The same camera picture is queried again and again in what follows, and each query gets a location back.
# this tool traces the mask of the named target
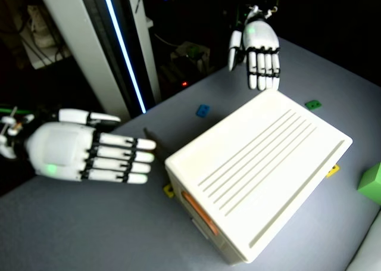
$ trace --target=green block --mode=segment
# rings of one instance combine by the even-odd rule
[[[363,174],[357,190],[381,205],[381,163],[378,163]]]
[[[308,108],[309,110],[313,110],[313,109],[316,109],[316,108],[321,107],[321,103],[318,102],[317,100],[311,100],[311,101],[308,101],[308,102],[305,103],[304,105],[307,106],[307,108]]]

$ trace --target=table surface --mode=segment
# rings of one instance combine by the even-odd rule
[[[357,191],[381,159],[381,88],[281,40],[280,91],[296,102],[317,99],[319,117],[354,143],[337,174],[324,179],[251,264],[228,266],[162,187],[155,161],[146,185],[65,182],[35,177],[0,198],[0,268],[7,270],[345,270],[379,206]],[[226,68],[164,101],[116,133],[153,131],[177,151],[258,94],[245,66]],[[201,104],[206,118],[195,115]]]

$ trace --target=glowing light strip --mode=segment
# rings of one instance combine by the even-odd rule
[[[123,53],[124,60],[126,62],[127,68],[129,70],[129,73],[130,73],[130,76],[132,79],[132,84],[133,84],[133,87],[135,89],[136,96],[138,96],[140,107],[142,109],[142,112],[146,113],[144,102],[142,99],[142,95],[140,94],[138,83],[136,82],[135,74],[133,73],[130,58],[129,58],[129,55],[127,53],[127,48],[126,48],[126,45],[124,44],[123,37],[121,36],[121,31],[119,28],[117,16],[115,15],[115,12],[114,12],[113,3],[111,2],[111,0],[106,0],[106,4],[107,4],[108,12],[110,13],[110,16],[111,16],[111,20],[113,21],[114,29],[115,29],[115,32],[116,32],[117,37],[118,37],[119,45],[120,45],[121,51]]]

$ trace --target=yellow plastic piece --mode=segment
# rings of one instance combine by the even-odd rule
[[[328,175],[326,177],[331,177],[331,175],[333,175],[334,173],[336,173],[338,170],[340,170],[340,167],[339,165],[334,165],[333,168],[331,169],[331,171],[329,171]]]
[[[174,192],[173,192],[172,184],[169,183],[168,185],[163,187],[163,191],[165,192],[167,197],[169,197],[169,198],[173,198],[174,197]]]

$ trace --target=white lid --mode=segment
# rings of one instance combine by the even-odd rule
[[[165,162],[246,262],[252,262],[352,144],[266,90]]]

